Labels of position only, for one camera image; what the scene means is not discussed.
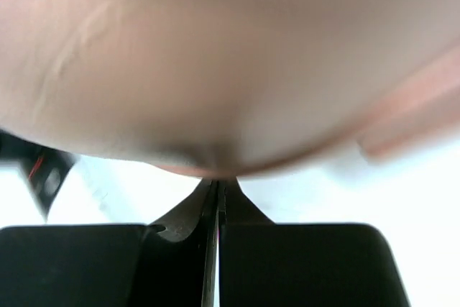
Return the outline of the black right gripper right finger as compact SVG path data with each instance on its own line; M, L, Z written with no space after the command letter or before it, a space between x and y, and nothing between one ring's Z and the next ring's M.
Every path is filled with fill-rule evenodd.
M218 183L218 287L221 306L262 306L267 258L264 230L274 226L237 180Z

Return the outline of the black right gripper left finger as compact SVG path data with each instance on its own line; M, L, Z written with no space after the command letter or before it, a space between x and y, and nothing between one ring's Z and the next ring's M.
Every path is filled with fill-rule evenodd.
M193 192L149 227L179 249L173 263L198 294L199 306L213 306L218 242L218 186L201 180Z

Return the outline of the pink hard-shell suitcase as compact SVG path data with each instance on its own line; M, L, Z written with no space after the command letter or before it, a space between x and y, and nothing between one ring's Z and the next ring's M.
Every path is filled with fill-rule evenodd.
M1 128L238 176L459 120L459 0L1 0Z

